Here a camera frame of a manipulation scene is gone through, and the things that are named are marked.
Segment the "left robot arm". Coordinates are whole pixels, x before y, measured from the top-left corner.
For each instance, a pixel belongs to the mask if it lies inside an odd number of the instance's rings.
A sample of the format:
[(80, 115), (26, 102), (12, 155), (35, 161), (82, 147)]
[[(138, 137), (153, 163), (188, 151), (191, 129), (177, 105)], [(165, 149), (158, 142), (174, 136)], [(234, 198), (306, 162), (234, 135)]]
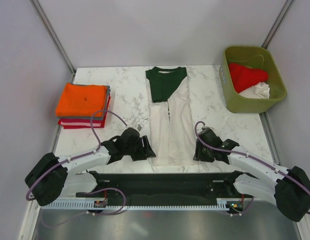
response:
[(133, 161), (155, 158), (146, 135), (128, 127), (121, 135), (101, 142), (90, 150), (78, 154), (56, 156), (49, 152), (42, 156), (25, 178), (28, 186), (27, 201), (37, 201), (43, 207), (58, 199), (66, 185), (78, 173), (98, 166), (106, 166), (129, 156)]

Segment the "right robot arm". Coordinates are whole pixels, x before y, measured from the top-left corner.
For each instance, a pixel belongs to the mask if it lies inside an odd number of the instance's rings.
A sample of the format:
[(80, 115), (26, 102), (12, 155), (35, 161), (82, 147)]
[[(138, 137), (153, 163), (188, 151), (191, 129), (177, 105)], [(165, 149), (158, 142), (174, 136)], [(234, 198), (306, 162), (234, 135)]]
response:
[(242, 194), (261, 199), (294, 222), (309, 214), (310, 179), (303, 169), (269, 163), (231, 139), (222, 141), (210, 128), (195, 135), (195, 160), (221, 161), (237, 168), (224, 180), (228, 196)]

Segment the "white and green t shirt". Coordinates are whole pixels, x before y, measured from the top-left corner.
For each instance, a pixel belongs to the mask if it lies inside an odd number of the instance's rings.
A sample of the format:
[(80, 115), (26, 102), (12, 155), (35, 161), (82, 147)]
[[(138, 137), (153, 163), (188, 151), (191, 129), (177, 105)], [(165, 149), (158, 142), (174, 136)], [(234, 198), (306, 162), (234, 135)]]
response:
[(195, 153), (186, 67), (146, 70), (151, 146), (156, 167), (190, 166)]

